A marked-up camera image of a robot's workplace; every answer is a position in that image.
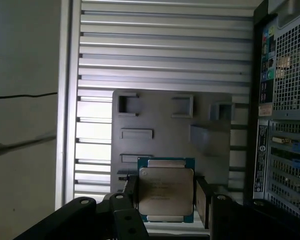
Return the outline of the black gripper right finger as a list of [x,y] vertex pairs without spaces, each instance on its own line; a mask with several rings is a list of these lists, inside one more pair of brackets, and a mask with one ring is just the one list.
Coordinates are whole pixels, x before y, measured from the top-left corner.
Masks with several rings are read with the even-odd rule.
[[239,204],[217,193],[203,176],[195,182],[195,207],[211,240],[300,240],[300,219],[264,199]]

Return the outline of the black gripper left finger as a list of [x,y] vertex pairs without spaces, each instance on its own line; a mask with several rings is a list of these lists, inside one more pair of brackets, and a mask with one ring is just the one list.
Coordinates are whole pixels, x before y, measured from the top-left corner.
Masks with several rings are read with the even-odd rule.
[[123,191],[100,202],[77,197],[16,237],[18,240],[147,240],[136,208],[139,178],[129,175]]

